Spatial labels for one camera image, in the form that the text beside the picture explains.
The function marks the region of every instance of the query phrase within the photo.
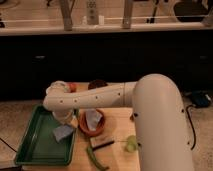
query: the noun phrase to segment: countertop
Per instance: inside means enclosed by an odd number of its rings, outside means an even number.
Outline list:
[[[78,91],[87,87],[88,84],[78,84]],[[187,99],[183,98],[184,105],[188,105]],[[0,137],[13,148],[18,149],[21,138],[28,124],[31,112],[35,105],[42,100],[8,101],[0,102]],[[126,138],[135,134],[134,122],[131,116],[131,108],[108,108],[102,109],[107,117],[105,133],[114,137],[115,143],[95,152],[98,160],[103,165],[108,165],[110,170],[138,171],[138,154],[128,153],[124,150]],[[192,151],[195,171],[213,170],[213,105],[208,108],[191,109],[191,117],[197,133],[197,144]],[[192,139],[192,131],[189,125],[189,134]],[[86,137],[78,130],[74,145],[73,158],[67,167],[42,167],[25,166],[24,170],[95,170],[89,161],[85,148],[88,142]],[[7,161],[13,160],[15,153],[0,142],[0,166]]]

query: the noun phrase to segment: food item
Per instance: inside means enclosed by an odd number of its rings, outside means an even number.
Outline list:
[[[69,85],[69,88],[70,88],[70,92],[76,92],[77,91],[77,85],[73,82],[68,82],[67,83]]]
[[[87,151],[87,154],[88,154],[90,160],[93,162],[93,164],[94,164],[100,171],[105,171],[105,170],[109,169],[108,166],[102,166],[102,165],[98,162],[98,160],[96,159],[95,154],[94,154],[94,152],[93,152],[91,146],[88,146],[87,149],[86,149],[86,151]]]
[[[136,140],[136,136],[135,135],[130,135],[127,138],[127,142],[126,142],[126,147],[125,147],[126,151],[132,153],[134,151],[136,151],[138,149],[138,144],[137,144],[137,140]]]
[[[93,80],[89,83],[88,85],[88,89],[95,89],[95,88],[99,88],[99,87],[104,87],[107,86],[108,84],[106,83],[106,81],[104,80],[100,80],[100,79],[96,79]]]

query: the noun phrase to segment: green vegetable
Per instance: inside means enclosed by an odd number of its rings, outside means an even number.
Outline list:
[[[90,160],[93,162],[93,164],[94,164],[100,171],[105,171],[105,170],[109,169],[108,166],[104,167],[104,166],[102,166],[102,165],[98,162],[98,160],[96,159],[95,154],[94,154],[94,152],[93,152],[91,146],[88,146],[87,149],[86,149],[86,151],[87,151],[87,154],[88,154]]]
[[[135,135],[130,135],[127,138],[127,142],[126,142],[126,147],[125,149],[132,153],[134,151],[136,151],[138,149],[138,144],[137,144],[137,140],[136,140],[136,136]]]

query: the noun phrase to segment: shelf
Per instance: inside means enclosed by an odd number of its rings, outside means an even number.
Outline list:
[[[0,4],[0,35],[213,28],[208,0],[202,2],[206,13],[198,15],[192,9],[193,16],[176,16],[177,3],[177,0],[51,0],[48,5],[47,0],[6,0]],[[205,24],[194,20],[182,22],[180,17],[210,20]]]

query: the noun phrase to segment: floor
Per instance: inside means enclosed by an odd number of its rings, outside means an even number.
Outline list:
[[[179,0],[160,1],[156,12],[156,23],[178,22],[173,7]],[[152,16],[154,0],[135,1],[133,5],[132,23],[146,24]],[[96,0],[100,23],[121,25],[124,11],[124,0]],[[47,0],[7,0],[0,5],[0,17],[7,28],[17,27],[47,27],[63,25],[59,1],[52,0],[47,6]],[[72,11],[75,26],[84,25],[86,17],[85,0],[76,0]]]
[[[0,102],[0,137],[18,149],[25,128],[35,105],[41,100]],[[184,98],[184,105],[189,101]],[[213,105],[190,110],[197,134],[197,145],[192,151],[195,171],[213,170]],[[0,142],[1,163],[13,160],[15,153]]]

